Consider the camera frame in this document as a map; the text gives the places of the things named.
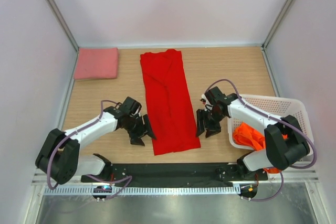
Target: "pink cloth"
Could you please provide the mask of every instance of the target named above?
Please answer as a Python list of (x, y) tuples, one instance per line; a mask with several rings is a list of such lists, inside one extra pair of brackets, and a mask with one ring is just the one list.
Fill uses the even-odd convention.
[(75, 80), (114, 79), (118, 75), (118, 49), (80, 48)]

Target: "table surface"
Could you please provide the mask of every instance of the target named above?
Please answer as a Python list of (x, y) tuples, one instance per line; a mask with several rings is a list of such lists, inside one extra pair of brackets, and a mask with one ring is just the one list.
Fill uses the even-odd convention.
[[(214, 81), (227, 78), (241, 94), (274, 95), (274, 90), (259, 47), (181, 48), (184, 71), (195, 112), (203, 108), (201, 94)], [(100, 100), (122, 102), (130, 96), (142, 104), (146, 113), (145, 89), (140, 66), (140, 54), (165, 49), (119, 50), (118, 77), (112, 80), (75, 81), (64, 123), (64, 130), (76, 127), (97, 116)], [(234, 92), (228, 83), (219, 83), (224, 93)], [(227, 120), (221, 122), (222, 132), (208, 139), (200, 137), (201, 148), (185, 152), (154, 156), (151, 139), (143, 138), (146, 146), (131, 145), (125, 130), (102, 136), (81, 151), (81, 155), (99, 153), (112, 163), (205, 163), (235, 162), (247, 153), (231, 146)]]

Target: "perforated basket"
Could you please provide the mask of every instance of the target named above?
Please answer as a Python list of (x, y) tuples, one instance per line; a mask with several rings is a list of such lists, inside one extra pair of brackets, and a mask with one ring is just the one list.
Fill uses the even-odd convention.
[[(262, 95), (241, 94), (248, 103), (272, 114), (279, 116), (293, 115), (301, 126), (302, 131), (309, 139), (314, 142), (313, 134), (309, 123), (308, 114), (302, 102), (295, 99), (281, 98), (281, 97), (266, 97)], [(232, 134), (236, 127), (241, 125), (241, 120), (236, 118), (229, 118), (227, 121), (227, 130), (229, 133), (229, 141), (231, 145), (236, 148), (253, 150), (251, 147), (236, 144)]]

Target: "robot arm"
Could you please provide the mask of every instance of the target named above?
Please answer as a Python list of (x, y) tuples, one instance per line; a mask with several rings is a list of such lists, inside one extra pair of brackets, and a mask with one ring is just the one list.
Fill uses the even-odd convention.
[[(289, 115), (281, 118), (258, 109), (268, 115), (268, 118), (266, 118), (244, 106), (236, 94), (224, 95), (218, 87), (209, 89), (202, 95), (201, 101), (205, 104), (205, 109), (197, 110), (196, 112), (197, 136), (201, 135), (205, 130), (205, 137), (221, 132), (219, 123), (226, 116), (234, 117), (247, 123), (265, 136), (266, 149), (252, 152), (237, 161), (239, 171), (242, 174), (248, 174), (267, 167), (284, 170), (309, 154), (308, 143), (300, 134), (269, 118), (272, 116), (301, 130), (294, 116)], [(283, 134), (288, 135), (286, 140), (284, 140)]]
[(65, 138), (51, 163), (50, 176), (57, 183), (64, 184), (73, 176), (86, 174), (96, 175), (101, 180), (110, 180), (111, 162), (99, 154), (79, 157), (79, 152), (88, 144), (101, 136), (119, 128), (127, 130), (130, 143), (144, 146), (142, 137), (148, 135), (156, 139), (147, 115), (141, 116), (141, 104), (127, 97), (119, 106), (110, 106), (98, 116), (79, 127), (61, 131), (53, 129), (49, 132), (35, 164), (47, 173), (48, 163), (55, 147)]

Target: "wall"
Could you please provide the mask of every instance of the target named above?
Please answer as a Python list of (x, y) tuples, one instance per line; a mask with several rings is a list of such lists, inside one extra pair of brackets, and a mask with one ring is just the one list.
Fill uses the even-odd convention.
[(336, 206), (335, 17), (335, 0), (296, 0), (268, 47), (281, 95), (300, 99), (308, 110), (319, 154), (317, 172), (332, 218)]
[(82, 47), (261, 44), (285, 0), (55, 0)]
[(0, 0), (1, 223), (26, 213), (35, 158), (57, 125), (75, 63), (45, 0)]

